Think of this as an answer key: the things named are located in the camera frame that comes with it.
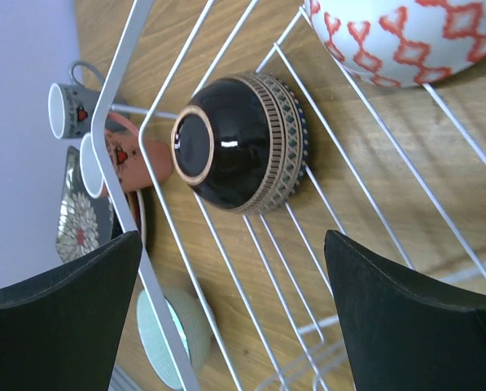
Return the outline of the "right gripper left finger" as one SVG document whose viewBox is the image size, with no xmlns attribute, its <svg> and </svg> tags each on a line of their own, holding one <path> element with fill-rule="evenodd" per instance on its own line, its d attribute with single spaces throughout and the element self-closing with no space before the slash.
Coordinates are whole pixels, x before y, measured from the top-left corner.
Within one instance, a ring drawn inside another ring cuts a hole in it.
<svg viewBox="0 0 486 391">
<path fill-rule="evenodd" d="M 141 255 L 129 231 L 0 288 L 0 390 L 108 389 Z"/>
</svg>

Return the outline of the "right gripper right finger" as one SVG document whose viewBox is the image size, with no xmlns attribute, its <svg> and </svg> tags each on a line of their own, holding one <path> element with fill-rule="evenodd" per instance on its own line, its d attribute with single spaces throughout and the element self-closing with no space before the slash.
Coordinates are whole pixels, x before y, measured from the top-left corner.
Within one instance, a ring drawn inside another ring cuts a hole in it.
<svg viewBox="0 0 486 391">
<path fill-rule="evenodd" d="M 334 230 L 324 254 L 358 390 L 486 390 L 486 295 Z"/>
</svg>

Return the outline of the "black square plate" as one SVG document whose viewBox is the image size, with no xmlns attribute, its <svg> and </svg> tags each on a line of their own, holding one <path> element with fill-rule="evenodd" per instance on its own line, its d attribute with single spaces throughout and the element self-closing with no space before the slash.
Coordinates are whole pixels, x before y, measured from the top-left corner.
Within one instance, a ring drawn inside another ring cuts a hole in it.
<svg viewBox="0 0 486 391">
<path fill-rule="evenodd" d="M 55 249 L 67 263 L 112 239 L 115 214 L 107 198 L 94 199 L 81 176 L 79 150 L 67 150 Z"/>
</svg>

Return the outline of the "blue white floral plate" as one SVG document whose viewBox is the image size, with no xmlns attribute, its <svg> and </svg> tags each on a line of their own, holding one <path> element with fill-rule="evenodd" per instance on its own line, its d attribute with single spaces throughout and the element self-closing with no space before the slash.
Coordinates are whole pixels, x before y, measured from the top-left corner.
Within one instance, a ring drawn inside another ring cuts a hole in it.
<svg viewBox="0 0 486 391">
<path fill-rule="evenodd" d="M 136 222 L 143 246 L 147 245 L 147 217 L 145 203 L 140 190 L 132 191 L 126 195 L 130 212 Z"/>
</svg>

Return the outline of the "pink mug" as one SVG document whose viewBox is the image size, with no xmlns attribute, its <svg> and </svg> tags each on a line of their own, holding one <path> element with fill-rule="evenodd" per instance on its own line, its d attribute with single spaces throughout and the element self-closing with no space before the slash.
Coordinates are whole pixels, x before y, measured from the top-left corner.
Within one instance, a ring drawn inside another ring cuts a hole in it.
<svg viewBox="0 0 486 391">
<path fill-rule="evenodd" d="M 105 130 L 107 153 L 123 192 L 130 193 L 151 186 L 151 176 L 138 142 L 138 128 L 125 116 L 113 111 L 108 113 L 107 118 L 126 128 L 124 133 Z M 143 145 L 158 182 L 164 182 L 173 172 L 169 146 L 151 138 L 145 138 Z M 85 189 L 90 196 L 98 199 L 108 195 L 90 134 L 81 140 L 80 169 Z"/>
</svg>

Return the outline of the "grey mug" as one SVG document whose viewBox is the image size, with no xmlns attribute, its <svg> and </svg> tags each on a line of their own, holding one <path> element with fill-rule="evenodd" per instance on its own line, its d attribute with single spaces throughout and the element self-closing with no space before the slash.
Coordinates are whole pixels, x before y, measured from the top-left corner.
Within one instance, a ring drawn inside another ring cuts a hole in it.
<svg viewBox="0 0 486 391">
<path fill-rule="evenodd" d="M 90 132 L 91 119 L 101 93 L 100 90 L 87 88 L 77 80 L 74 73 L 77 66 L 88 68 L 101 86 L 105 82 L 105 77 L 94 65 L 78 60 L 69 69 L 72 84 L 51 84 L 48 93 L 48 116 L 52 134 L 57 139 L 82 138 Z"/>
</svg>

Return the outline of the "dark brown bowl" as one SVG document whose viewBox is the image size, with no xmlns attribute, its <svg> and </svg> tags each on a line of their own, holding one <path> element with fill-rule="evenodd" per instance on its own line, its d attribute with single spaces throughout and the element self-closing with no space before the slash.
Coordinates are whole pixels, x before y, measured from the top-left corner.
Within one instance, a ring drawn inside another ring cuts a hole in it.
<svg viewBox="0 0 486 391">
<path fill-rule="evenodd" d="M 201 88 L 171 132 L 173 164 L 202 200 L 242 214 L 283 205 L 307 170 L 309 131 L 284 81 L 241 72 Z"/>
</svg>

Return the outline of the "red white patterned bowl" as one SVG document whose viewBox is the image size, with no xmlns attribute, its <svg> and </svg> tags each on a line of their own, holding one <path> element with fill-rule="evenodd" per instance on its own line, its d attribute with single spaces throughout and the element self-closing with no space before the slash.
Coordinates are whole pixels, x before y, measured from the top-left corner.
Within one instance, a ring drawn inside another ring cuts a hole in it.
<svg viewBox="0 0 486 391">
<path fill-rule="evenodd" d="M 306 1 L 331 56 L 363 81 L 409 87 L 443 80 L 486 57 L 486 1 Z"/>
</svg>

